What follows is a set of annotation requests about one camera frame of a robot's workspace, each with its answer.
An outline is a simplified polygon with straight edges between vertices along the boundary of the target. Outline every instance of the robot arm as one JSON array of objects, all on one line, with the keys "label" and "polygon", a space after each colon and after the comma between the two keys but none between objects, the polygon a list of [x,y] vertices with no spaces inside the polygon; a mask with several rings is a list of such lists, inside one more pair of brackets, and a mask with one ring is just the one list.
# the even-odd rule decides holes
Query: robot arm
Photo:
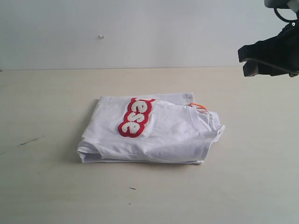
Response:
[{"label": "robot arm", "polygon": [[[299,74],[299,0],[265,0],[266,7],[273,8],[275,14],[288,22],[275,37],[245,45],[238,50],[240,62],[246,62],[243,72],[246,77],[257,74],[278,76]],[[296,20],[282,17],[278,8],[288,8],[297,14]]]}]

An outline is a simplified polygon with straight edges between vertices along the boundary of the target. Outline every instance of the white table surface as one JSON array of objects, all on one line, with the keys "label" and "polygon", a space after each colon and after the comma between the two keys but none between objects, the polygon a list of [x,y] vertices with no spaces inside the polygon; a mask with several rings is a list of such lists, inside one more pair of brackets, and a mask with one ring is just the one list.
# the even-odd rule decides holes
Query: white table surface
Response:
[{"label": "white table surface", "polygon": [[[297,224],[298,80],[241,67],[0,72],[0,223]],[[204,164],[80,163],[100,96],[186,91],[226,125]]]}]

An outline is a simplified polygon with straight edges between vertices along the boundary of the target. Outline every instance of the dark scratch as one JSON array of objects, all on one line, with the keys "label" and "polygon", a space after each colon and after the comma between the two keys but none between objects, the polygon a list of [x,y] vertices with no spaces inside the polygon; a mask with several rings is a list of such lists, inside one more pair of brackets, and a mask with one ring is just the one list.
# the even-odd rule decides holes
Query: dark scratch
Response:
[{"label": "dark scratch", "polygon": [[26,145],[26,144],[28,144],[28,143],[30,143],[30,142],[32,142],[32,141],[39,140],[39,139],[41,139],[42,137],[38,137],[38,138],[35,138],[35,139],[31,139],[31,140],[29,140],[29,141],[26,141],[26,142],[24,142],[24,143],[19,144],[19,146],[24,146],[24,145]]}]

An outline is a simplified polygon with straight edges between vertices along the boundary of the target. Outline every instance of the white t-shirt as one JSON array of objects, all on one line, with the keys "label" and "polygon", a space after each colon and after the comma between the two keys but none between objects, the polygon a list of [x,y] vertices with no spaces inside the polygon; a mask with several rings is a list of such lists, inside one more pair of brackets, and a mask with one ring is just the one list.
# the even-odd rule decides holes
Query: white t-shirt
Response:
[{"label": "white t-shirt", "polygon": [[187,105],[192,94],[177,96],[180,105],[161,96],[101,97],[78,146],[82,162],[202,163],[224,126],[217,113]]}]

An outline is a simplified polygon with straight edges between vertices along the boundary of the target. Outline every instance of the black cable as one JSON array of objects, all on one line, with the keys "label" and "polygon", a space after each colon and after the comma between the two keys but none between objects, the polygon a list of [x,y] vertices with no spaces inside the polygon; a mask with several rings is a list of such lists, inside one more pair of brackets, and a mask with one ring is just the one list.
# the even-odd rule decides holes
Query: black cable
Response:
[{"label": "black cable", "polygon": [[282,20],[283,22],[296,22],[297,20],[288,20],[286,19],[285,17],[283,17],[277,10],[277,8],[274,8],[274,12],[275,12],[275,15],[280,19]]}]

